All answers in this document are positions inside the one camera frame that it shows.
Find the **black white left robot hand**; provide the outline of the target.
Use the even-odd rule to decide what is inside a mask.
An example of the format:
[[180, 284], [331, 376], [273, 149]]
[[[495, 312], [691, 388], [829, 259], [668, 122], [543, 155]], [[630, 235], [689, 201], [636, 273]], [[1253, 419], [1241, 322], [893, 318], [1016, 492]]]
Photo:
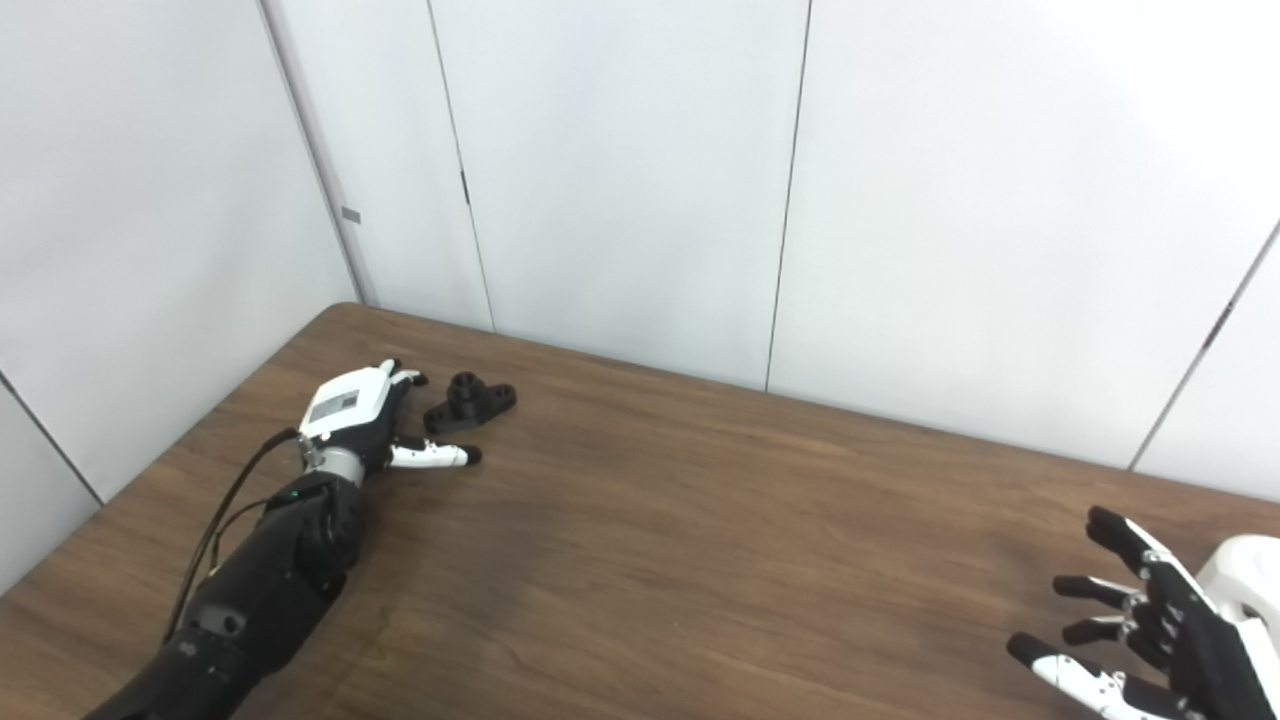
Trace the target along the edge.
[[402, 409], [428, 383], [397, 359], [362, 366], [323, 383], [300, 425], [307, 473], [337, 475], [357, 487], [388, 469], [429, 470], [479, 465], [483, 451], [398, 434]]

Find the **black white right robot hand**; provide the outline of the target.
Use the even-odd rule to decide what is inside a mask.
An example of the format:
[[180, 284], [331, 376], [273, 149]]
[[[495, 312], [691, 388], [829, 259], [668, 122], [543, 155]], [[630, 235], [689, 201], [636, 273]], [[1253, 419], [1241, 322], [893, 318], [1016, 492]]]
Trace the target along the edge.
[[1025, 632], [1006, 651], [1042, 682], [1102, 719], [1275, 719], [1277, 650], [1261, 618], [1229, 615], [1225, 603], [1138, 523], [1102, 506], [1085, 533], [1142, 582], [1129, 587], [1088, 575], [1057, 575], [1053, 592], [1111, 609], [1061, 630], [1068, 647], [1101, 641], [1129, 648], [1164, 684], [1060, 650]]

